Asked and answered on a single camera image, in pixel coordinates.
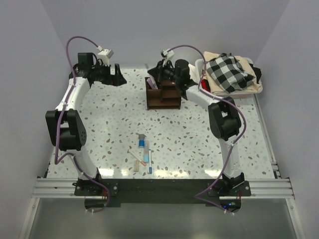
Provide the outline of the brown wooden desk organizer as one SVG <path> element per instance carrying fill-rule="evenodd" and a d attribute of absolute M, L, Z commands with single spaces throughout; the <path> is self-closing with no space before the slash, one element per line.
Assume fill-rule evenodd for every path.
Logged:
<path fill-rule="evenodd" d="M 174 83 L 164 80 L 159 89 L 152 89 L 145 77 L 147 110 L 168 110 L 181 108 L 181 97 Z"/>

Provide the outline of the blue grey correction bottle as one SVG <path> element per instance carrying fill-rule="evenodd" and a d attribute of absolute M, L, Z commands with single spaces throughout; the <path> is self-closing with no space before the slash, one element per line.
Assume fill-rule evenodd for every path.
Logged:
<path fill-rule="evenodd" d="M 144 134 L 139 134 L 139 147 L 144 147 L 145 146 L 145 135 Z"/>

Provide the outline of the white pen orange tip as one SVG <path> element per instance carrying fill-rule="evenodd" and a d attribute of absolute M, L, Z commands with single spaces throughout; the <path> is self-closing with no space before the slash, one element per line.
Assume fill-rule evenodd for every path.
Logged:
<path fill-rule="evenodd" d="M 137 155 L 135 155 L 130 149 L 128 150 L 128 153 L 134 158 L 136 159 L 141 165 L 143 166 L 147 166 L 147 164 L 142 161 Z"/>

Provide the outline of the blue white marker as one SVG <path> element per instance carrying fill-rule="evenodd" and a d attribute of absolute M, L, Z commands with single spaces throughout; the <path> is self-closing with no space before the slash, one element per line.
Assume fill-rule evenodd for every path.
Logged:
<path fill-rule="evenodd" d="M 152 168 L 152 151 L 149 149 L 149 174 L 152 174 L 153 168 Z"/>

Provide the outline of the grey white pen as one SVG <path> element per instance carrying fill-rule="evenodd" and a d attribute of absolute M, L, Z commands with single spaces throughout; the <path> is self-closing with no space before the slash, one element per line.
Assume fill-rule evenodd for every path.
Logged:
<path fill-rule="evenodd" d="M 153 84 L 153 86 L 154 86 L 154 87 L 153 87 L 154 89 L 158 89 L 158 86 L 157 86 L 157 84 L 156 84 L 156 81 L 155 81 L 155 80 L 152 80 L 152 84 Z"/>

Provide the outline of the pink highlighter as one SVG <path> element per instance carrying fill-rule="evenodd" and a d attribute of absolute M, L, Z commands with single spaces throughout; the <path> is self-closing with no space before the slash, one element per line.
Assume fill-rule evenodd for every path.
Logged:
<path fill-rule="evenodd" d="M 154 89 L 153 87 L 153 84 L 152 84 L 152 79 L 151 78 L 147 78 L 147 83 L 148 85 L 150 86 L 151 89 Z"/>

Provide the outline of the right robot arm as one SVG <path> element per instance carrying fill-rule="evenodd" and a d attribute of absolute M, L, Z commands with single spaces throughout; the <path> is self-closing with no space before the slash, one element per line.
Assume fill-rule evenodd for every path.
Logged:
<path fill-rule="evenodd" d="M 198 77 L 191 73 L 189 63 L 183 59 L 176 60 L 175 65 L 163 59 L 155 67 L 148 69 L 148 74 L 157 86 L 163 87 L 166 80 L 173 82 L 182 98 L 207 110 L 210 130 L 219 140 L 223 159 L 221 173 L 210 188 L 219 189 L 229 196 L 234 195 L 245 182 L 237 142 L 243 136 L 241 126 L 246 130 L 246 122 L 241 121 L 245 118 L 234 100 L 231 97 L 211 96 L 207 91 L 199 90 Z"/>

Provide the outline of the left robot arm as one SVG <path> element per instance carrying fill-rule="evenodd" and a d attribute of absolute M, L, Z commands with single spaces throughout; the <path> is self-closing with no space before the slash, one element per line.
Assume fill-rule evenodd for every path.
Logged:
<path fill-rule="evenodd" d="M 118 63 L 111 72 L 103 52 L 78 53 L 78 62 L 71 66 L 68 88 L 61 102 L 45 114 L 50 140 L 55 147 L 54 163 L 57 165 L 64 158 L 70 158 L 78 172 L 80 185 L 87 181 L 85 188 L 91 195 L 99 195 L 103 191 L 103 183 L 86 149 L 87 131 L 79 109 L 95 82 L 115 87 L 127 83 Z"/>

